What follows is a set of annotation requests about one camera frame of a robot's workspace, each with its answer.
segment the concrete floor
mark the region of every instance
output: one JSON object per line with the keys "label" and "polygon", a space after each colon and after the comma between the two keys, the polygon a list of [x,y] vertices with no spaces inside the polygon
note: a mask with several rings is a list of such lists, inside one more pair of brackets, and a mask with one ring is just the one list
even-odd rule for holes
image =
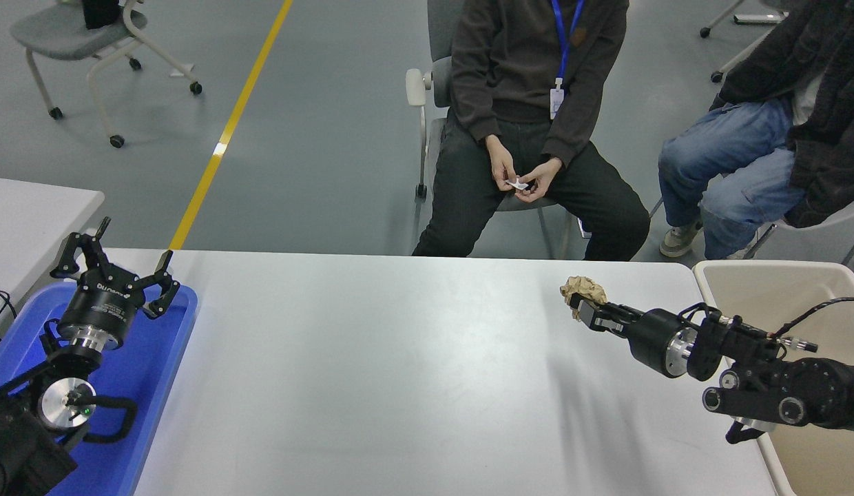
{"label": "concrete floor", "polygon": [[[99,189],[106,200],[93,224],[113,219],[103,244],[166,248],[282,4],[153,0],[140,7],[146,33],[194,63],[204,93],[191,95],[185,79],[171,78],[162,59],[139,48],[142,72],[117,63],[99,78],[127,139],[115,149],[84,82],[90,62],[37,59],[65,118],[46,115],[23,50],[8,34],[44,3],[0,0],[0,178]],[[724,20],[701,39],[700,27],[725,6],[631,2],[594,142],[648,207],[659,198],[661,143],[705,112],[719,88],[710,73],[767,30]],[[738,12],[767,10],[750,0]],[[409,254],[430,217],[429,198],[415,200],[418,116],[403,84],[408,68],[430,66],[426,15],[416,0],[293,3],[184,248]],[[444,111],[429,105],[427,113]],[[560,207],[547,211],[553,236],[563,219]],[[660,210],[635,260],[667,261],[657,252],[666,229]],[[839,260],[853,240],[850,223],[820,233],[821,248],[806,254],[790,250],[802,239],[782,236],[760,257]],[[700,243],[678,262],[701,260]],[[584,249],[575,236],[565,257]],[[473,256],[547,258],[537,213],[497,214]]]}

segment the hand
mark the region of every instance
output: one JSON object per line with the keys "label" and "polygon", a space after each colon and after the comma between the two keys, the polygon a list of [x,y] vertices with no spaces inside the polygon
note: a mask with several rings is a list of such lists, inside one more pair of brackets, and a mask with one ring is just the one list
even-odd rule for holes
{"label": "hand", "polygon": [[562,170],[562,160],[559,158],[552,157],[545,163],[541,163],[535,167],[534,170],[519,178],[519,181],[522,183],[530,183],[531,181],[534,181],[534,186],[529,189],[516,192],[516,198],[524,201],[525,203],[540,200],[540,198],[543,198],[543,195],[546,195],[547,189],[550,188],[550,183],[552,183],[552,180],[556,178],[556,174],[559,173],[559,170]]}
{"label": "hand", "polygon": [[512,155],[495,134],[485,137],[485,148],[491,159],[491,178],[494,178],[494,182],[497,183],[497,189],[503,192],[510,191],[512,186],[507,185],[505,181],[506,179],[512,182],[516,180],[516,172],[512,168]]}

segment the table surface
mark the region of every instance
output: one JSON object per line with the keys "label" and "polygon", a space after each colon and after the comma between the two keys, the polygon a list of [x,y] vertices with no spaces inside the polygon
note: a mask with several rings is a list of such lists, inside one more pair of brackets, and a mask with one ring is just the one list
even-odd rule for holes
{"label": "table surface", "polygon": [[61,241],[83,228],[104,198],[87,189],[0,179],[0,289],[14,304],[49,270]]}
{"label": "table surface", "polygon": [[[136,273],[156,250],[107,250]],[[774,494],[707,383],[571,318],[701,301],[679,264],[178,251],[191,340],[137,496]]]}

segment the black sweater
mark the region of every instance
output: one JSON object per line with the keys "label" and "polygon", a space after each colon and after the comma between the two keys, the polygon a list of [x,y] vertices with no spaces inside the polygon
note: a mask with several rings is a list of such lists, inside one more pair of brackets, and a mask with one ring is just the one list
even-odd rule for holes
{"label": "black sweater", "polygon": [[[559,0],[566,34],[576,0]],[[565,102],[543,154],[565,166],[590,141],[601,91],[626,31],[628,0],[585,0],[570,38]],[[550,0],[467,0],[452,41],[452,109],[474,139],[500,135],[497,119],[546,122],[561,65]]]}
{"label": "black sweater", "polygon": [[854,0],[806,2],[727,75],[719,94],[730,103],[766,100],[824,68],[810,119],[788,137],[789,182],[806,197],[786,220],[799,228],[854,200]]}

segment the sneaker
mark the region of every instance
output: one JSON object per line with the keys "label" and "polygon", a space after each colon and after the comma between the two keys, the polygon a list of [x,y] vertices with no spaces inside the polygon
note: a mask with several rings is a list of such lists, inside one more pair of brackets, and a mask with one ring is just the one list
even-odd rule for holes
{"label": "sneaker", "polygon": [[691,251],[691,244],[700,233],[700,229],[702,229],[702,223],[698,220],[680,228],[669,229],[660,244],[660,253],[669,258],[678,258]]}

